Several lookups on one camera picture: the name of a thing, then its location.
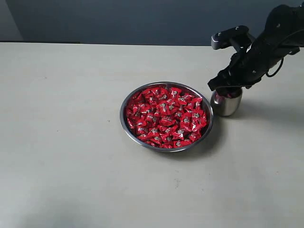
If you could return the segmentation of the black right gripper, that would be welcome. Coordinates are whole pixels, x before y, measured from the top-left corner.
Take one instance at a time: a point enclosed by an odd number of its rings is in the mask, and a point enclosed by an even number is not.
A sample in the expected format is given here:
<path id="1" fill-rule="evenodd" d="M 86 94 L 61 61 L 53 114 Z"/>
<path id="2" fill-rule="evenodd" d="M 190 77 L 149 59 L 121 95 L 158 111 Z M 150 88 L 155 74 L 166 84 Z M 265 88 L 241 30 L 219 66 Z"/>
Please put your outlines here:
<path id="1" fill-rule="evenodd" d="M 251 87 L 258 83 L 269 69 L 287 55 L 299 52 L 295 45 L 273 45 L 264 39 L 256 40 L 249 51 L 241 53 L 223 70 L 222 76 L 208 81 L 211 91 L 220 88 Z"/>

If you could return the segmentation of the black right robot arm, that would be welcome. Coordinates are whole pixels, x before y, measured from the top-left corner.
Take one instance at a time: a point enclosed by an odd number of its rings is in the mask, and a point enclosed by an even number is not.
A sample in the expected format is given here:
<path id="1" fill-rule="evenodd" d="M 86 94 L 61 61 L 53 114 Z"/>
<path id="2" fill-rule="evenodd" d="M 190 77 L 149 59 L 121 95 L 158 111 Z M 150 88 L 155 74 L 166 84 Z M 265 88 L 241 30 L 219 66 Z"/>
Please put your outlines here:
<path id="1" fill-rule="evenodd" d="M 214 50 L 233 47 L 229 65 L 208 82 L 209 88 L 251 87 L 268 75 L 269 69 L 304 46 L 304 8 L 279 5 L 268 15 L 264 30 L 257 37 L 246 26 L 237 26 L 211 37 Z"/>

